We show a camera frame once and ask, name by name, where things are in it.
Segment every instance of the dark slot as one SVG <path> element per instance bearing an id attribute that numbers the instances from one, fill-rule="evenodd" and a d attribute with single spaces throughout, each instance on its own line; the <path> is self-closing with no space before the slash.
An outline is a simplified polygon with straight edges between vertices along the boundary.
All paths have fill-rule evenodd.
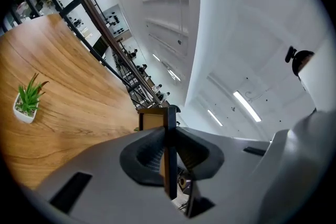
<path id="1" fill-rule="evenodd" d="M 51 199 L 50 204 L 64 213 L 69 213 L 92 175 L 76 173 L 63 188 Z"/>
<path id="2" fill-rule="evenodd" d="M 266 153 L 265 150 L 260 150 L 259 148 L 254 148 L 250 146 L 244 148 L 244 151 L 258 156 L 264 156 L 264 154 Z"/>

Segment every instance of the white ceiling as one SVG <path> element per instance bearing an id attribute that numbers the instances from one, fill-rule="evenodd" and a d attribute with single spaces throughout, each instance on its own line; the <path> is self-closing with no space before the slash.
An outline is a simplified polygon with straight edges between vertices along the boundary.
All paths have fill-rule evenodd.
<path id="1" fill-rule="evenodd" d="M 173 85 L 182 96 L 178 105 L 186 99 L 189 111 L 189 103 L 197 103 L 198 129 L 204 120 L 217 134 L 269 140 L 313 111 L 285 55 L 289 46 L 316 51 L 328 37 L 331 25 L 319 0 L 120 0 L 120 5 L 140 47 L 182 79 Z M 235 91 L 261 122 L 236 101 Z M 193 127 L 183 109 L 182 118 Z"/>

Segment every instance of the wooden table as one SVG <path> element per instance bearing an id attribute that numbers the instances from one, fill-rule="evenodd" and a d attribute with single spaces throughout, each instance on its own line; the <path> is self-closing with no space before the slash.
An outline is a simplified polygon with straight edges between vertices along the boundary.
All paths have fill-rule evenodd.
<path id="1" fill-rule="evenodd" d="M 32 124 L 14 116 L 19 84 L 44 87 Z M 125 86 L 80 43 L 58 14 L 0 37 L 0 142 L 14 177 L 35 188 L 91 145 L 127 135 L 138 115 Z"/>

